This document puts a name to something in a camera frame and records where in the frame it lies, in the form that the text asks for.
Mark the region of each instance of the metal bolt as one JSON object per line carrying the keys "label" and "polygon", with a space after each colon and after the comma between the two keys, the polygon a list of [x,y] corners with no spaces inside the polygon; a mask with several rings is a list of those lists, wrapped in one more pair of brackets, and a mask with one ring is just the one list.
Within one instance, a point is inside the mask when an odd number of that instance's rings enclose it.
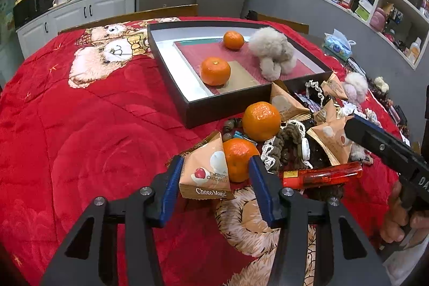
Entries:
{"label": "metal bolt", "polygon": [[141,195],[150,195],[152,193],[152,188],[151,187],[143,187],[140,189],[140,194]]}
{"label": "metal bolt", "polygon": [[97,197],[94,199],[94,204],[95,204],[95,206],[101,206],[101,205],[103,205],[105,202],[106,202],[106,199],[104,199],[102,196],[97,196]]}
{"label": "metal bolt", "polygon": [[340,205],[340,201],[338,200],[338,198],[332,197],[328,199],[328,204],[331,206],[337,207]]}
{"label": "metal bolt", "polygon": [[284,196],[292,196],[295,193],[295,191],[292,188],[284,187],[282,189],[282,195]]}

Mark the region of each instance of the red tablecloth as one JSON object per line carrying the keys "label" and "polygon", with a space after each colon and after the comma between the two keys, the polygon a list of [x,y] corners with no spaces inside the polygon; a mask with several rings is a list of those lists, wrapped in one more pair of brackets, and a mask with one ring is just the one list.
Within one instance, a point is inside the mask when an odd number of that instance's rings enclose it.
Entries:
{"label": "red tablecloth", "polygon": [[[344,80],[345,70],[335,58],[285,25],[266,24],[305,47]],[[182,125],[155,60],[148,53],[134,55],[145,52],[145,38],[133,37],[130,25],[57,36],[25,60],[1,95],[0,242],[31,285],[39,283],[55,250],[94,197],[123,198],[149,185],[169,158],[223,124],[212,122],[191,130]],[[132,47],[130,60],[127,53],[115,56],[123,61],[97,77],[102,79],[79,80],[79,69],[89,58],[95,60],[95,50],[115,53],[117,48],[109,47],[109,41],[125,30],[129,37],[122,40],[139,43],[140,52]],[[91,64],[110,65],[112,60],[107,53],[101,62]],[[79,79],[69,81],[71,69]],[[385,130],[399,137],[372,96],[363,107],[374,110]],[[346,186],[343,202],[368,236],[381,224],[396,179],[376,158],[361,179]],[[214,208],[207,200],[179,198],[167,227],[155,230],[166,285],[219,286],[256,260],[256,254],[242,254],[219,233]],[[123,237],[120,230],[119,275],[125,285]]]}

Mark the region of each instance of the cabinet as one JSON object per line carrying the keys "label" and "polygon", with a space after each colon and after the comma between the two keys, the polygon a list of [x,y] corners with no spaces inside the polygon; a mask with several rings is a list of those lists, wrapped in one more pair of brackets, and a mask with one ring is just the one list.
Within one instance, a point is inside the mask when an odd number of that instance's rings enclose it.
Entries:
{"label": "cabinet", "polygon": [[59,31],[108,17],[133,13],[135,0],[76,0],[52,9],[19,28],[19,44],[24,58],[29,57]]}

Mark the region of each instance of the white fluffy toy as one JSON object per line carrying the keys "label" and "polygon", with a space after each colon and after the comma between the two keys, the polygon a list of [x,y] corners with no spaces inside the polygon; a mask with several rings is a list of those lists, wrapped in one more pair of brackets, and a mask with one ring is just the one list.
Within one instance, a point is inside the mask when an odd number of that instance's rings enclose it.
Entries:
{"label": "white fluffy toy", "polygon": [[343,82],[343,88],[350,103],[358,106],[365,101],[368,83],[361,74],[356,72],[349,73],[345,82]]}
{"label": "white fluffy toy", "polygon": [[383,80],[383,77],[377,77],[374,79],[374,84],[381,90],[383,94],[389,91],[389,85]]}
{"label": "white fluffy toy", "polygon": [[297,65],[292,44],[283,33],[271,27],[257,30],[250,37],[248,47],[259,57],[262,76],[268,81],[278,79],[280,74],[289,74]]}

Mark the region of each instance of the red lighter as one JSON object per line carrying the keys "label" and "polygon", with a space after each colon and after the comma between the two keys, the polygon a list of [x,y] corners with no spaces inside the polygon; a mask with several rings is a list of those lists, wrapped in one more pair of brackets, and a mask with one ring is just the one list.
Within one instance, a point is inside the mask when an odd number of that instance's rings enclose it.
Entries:
{"label": "red lighter", "polygon": [[319,170],[296,170],[283,173],[283,187],[306,189],[323,185],[346,183],[352,178],[361,178],[360,162],[330,166]]}

